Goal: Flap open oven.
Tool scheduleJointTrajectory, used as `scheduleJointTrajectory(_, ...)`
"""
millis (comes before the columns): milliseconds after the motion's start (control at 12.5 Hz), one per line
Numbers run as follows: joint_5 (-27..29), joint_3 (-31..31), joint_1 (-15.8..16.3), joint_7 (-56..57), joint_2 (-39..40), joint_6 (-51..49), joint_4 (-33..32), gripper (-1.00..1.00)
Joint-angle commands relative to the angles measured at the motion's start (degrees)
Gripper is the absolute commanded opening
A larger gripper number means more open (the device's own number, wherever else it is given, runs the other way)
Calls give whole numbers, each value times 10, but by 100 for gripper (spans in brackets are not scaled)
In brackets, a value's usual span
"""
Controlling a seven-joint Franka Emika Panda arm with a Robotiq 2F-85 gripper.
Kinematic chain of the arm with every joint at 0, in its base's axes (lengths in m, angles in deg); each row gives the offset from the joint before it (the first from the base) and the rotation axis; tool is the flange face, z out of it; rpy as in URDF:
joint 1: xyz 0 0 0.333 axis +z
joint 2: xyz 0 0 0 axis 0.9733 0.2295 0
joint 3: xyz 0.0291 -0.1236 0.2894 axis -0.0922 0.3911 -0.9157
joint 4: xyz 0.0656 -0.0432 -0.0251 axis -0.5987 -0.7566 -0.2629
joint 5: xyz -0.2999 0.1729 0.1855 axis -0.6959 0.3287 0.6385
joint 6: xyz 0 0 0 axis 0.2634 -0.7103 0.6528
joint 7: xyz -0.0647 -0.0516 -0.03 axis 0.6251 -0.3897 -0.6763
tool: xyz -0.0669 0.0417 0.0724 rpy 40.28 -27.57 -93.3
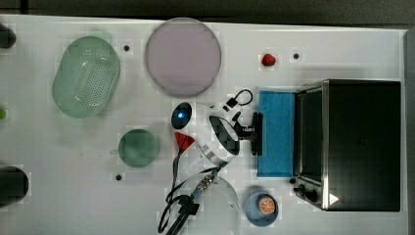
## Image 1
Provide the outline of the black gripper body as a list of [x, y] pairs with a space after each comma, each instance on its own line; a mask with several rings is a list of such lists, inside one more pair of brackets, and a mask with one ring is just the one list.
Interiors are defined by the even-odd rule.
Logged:
[[238, 121], [234, 125], [235, 132], [240, 140], [253, 140], [255, 127], [253, 125], [242, 126]]

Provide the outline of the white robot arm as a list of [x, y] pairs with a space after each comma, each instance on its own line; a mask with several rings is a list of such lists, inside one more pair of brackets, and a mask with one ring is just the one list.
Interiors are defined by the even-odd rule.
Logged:
[[240, 141], [251, 140], [250, 134], [238, 123], [242, 105], [231, 98], [218, 106], [209, 107], [198, 103], [180, 103], [172, 112], [171, 125], [175, 131], [193, 138], [200, 148], [203, 158], [208, 159], [213, 167], [203, 170], [209, 172], [190, 196], [181, 195], [172, 199], [172, 194], [181, 185], [176, 186], [176, 176], [182, 151], [173, 161], [173, 182], [166, 202], [171, 206], [180, 205], [178, 218], [171, 225], [166, 235], [177, 235], [190, 215], [196, 215], [199, 205], [195, 200], [208, 188], [222, 168], [227, 166], [240, 153]]

